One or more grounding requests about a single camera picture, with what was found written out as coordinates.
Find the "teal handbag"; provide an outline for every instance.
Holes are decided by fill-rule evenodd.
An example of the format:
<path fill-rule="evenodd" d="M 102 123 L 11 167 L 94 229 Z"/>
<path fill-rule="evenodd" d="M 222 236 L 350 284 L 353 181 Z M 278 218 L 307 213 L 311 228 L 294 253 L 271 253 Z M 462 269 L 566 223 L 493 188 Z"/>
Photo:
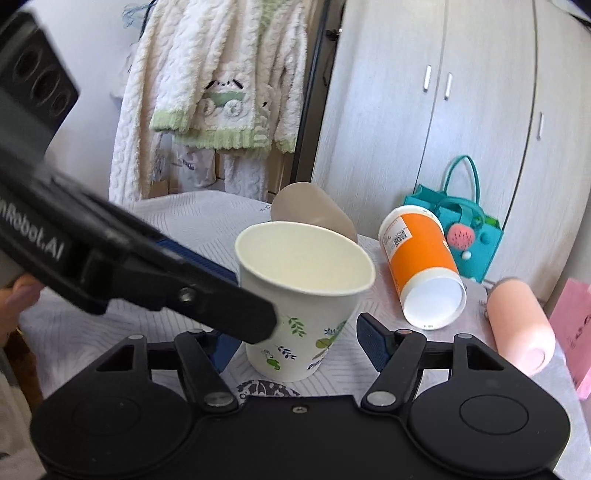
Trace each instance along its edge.
<path fill-rule="evenodd" d="M 453 170 L 462 160 L 469 161 L 472 166 L 476 187 L 474 202 L 447 194 Z M 486 215 L 479 203 L 478 171 L 468 155 L 454 160 L 442 191 L 436 192 L 419 184 L 415 192 L 404 199 L 405 205 L 424 207 L 437 216 L 460 275 L 481 283 L 495 258 L 496 250 L 503 238 L 503 230 L 499 220 Z"/>

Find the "barcode label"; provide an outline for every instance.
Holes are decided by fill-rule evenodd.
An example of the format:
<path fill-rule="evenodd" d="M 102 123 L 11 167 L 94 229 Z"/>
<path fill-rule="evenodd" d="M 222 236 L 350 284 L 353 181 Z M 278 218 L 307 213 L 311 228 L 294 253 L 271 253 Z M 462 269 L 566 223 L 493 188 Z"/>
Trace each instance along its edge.
<path fill-rule="evenodd" d="M 398 217 L 396 220 L 394 220 L 392 225 L 390 225 L 386 230 L 382 239 L 388 260 L 392 260 L 396 250 L 398 250 L 400 246 L 404 244 L 404 242 L 407 242 L 412 237 L 413 236 L 408 230 L 408 227 L 406 223 L 404 223 L 402 217 Z"/>

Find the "wardrobe handle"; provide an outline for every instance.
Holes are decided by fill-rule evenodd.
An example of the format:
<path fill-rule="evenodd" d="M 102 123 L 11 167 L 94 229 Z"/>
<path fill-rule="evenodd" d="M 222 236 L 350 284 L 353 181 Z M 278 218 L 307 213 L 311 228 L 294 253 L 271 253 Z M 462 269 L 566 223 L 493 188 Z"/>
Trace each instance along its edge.
<path fill-rule="evenodd" d="M 538 126 L 538 140 L 542 140 L 544 134 L 544 112 L 540 112 L 540 125 Z"/>
<path fill-rule="evenodd" d="M 449 96 L 452 94 L 452 81 L 453 81 L 453 75 L 450 72 L 447 74 L 447 83 L 445 85 L 445 94 L 443 95 L 444 100 L 449 100 Z"/>
<path fill-rule="evenodd" d="M 423 82 L 423 92 L 427 92 L 429 90 L 429 84 L 431 83 L 431 71 L 433 68 L 430 65 L 427 65 L 427 70 L 425 71 L 425 81 Z"/>

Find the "orange and white cup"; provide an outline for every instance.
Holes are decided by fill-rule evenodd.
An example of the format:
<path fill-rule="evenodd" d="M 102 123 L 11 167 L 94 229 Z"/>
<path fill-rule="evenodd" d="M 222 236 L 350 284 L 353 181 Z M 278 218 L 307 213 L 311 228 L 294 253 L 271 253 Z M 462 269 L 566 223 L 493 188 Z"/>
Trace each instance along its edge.
<path fill-rule="evenodd" d="M 411 325 L 435 330 L 462 314 L 466 290 L 433 213 L 414 205 L 396 208 L 383 221 L 378 239 Z"/>

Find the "pink card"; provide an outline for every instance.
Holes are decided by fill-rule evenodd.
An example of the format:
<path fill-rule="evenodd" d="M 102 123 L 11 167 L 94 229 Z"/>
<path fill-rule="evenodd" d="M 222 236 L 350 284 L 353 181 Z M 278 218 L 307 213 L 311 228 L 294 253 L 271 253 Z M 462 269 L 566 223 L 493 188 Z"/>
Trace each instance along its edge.
<path fill-rule="evenodd" d="M 550 317 L 581 400 L 591 394 L 591 286 L 570 278 Z"/>

